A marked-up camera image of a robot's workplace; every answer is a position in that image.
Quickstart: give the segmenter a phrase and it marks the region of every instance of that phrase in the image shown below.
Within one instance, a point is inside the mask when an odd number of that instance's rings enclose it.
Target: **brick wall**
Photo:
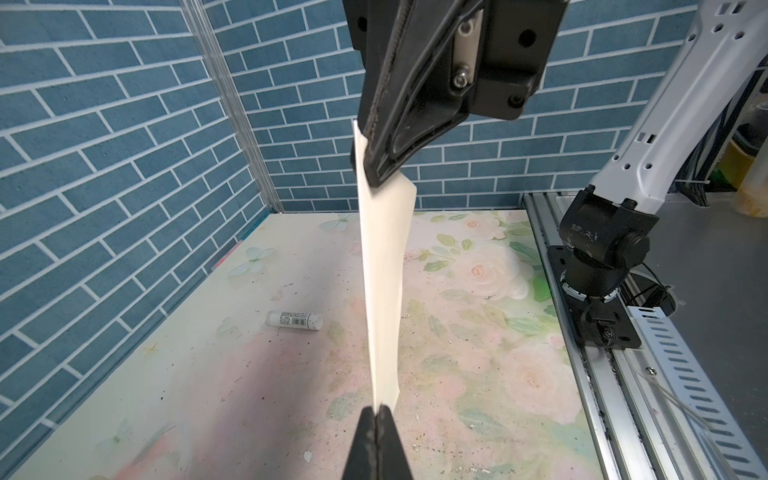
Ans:
[[[577,189],[611,156],[674,59],[696,0],[572,2],[516,121],[471,116],[402,171],[417,207],[516,207]],[[349,146],[362,86],[341,0],[229,0],[207,14],[288,211],[355,210]]]
[[[0,478],[266,215],[178,3],[54,3],[0,5]]]

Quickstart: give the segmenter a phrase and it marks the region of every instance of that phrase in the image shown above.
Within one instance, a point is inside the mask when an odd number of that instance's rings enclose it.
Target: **white tube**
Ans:
[[[278,312],[272,310],[266,315],[269,326],[285,326],[292,329],[319,330],[323,328],[323,316],[317,313]]]

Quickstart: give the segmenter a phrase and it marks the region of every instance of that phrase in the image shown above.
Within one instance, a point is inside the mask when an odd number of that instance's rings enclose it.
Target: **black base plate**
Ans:
[[[550,246],[547,254],[549,255],[549,261],[552,264],[555,277],[560,279],[565,271],[566,261],[573,253],[566,247]],[[565,300],[565,305],[568,308],[568,314],[571,317],[571,325],[574,326],[576,342],[581,346],[597,346],[592,342],[588,335],[585,335],[584,332],[582,332],[584,326],[581,325],[581,314],[584,312],[584,308],[586,308],[587,304],[568,295],[562,288],[561,293],[563,300]],[[640,348],[640,337],[637,335],[637,331],[629,320],[627,310],[624,309],[624,305],[622,305],[618,297],[603,304],[602,307],[601,315],[610,315],[616,319],[614,331],[616,332],[617,338],[611,348],[619,350]]]

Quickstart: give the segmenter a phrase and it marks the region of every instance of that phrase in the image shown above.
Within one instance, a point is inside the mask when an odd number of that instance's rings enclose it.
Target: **dark gray surface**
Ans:
[[[646,263],[674,286],[674,325],[768,465],[768,219],[734,212],[731,197],[671,197]]]

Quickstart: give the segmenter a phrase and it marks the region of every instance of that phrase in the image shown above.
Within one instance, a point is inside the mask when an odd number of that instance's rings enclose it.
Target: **white paper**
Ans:
[[[357,197],[360,207],[362,277],[366,290],[368,354],[373,411],[387,405],[394,411],[397,382],[397,342],[402,305],[402,259],[411,229],[416,185],[395,172],[381,187],[368,185],[362,159],[368,139],[354,122]]]

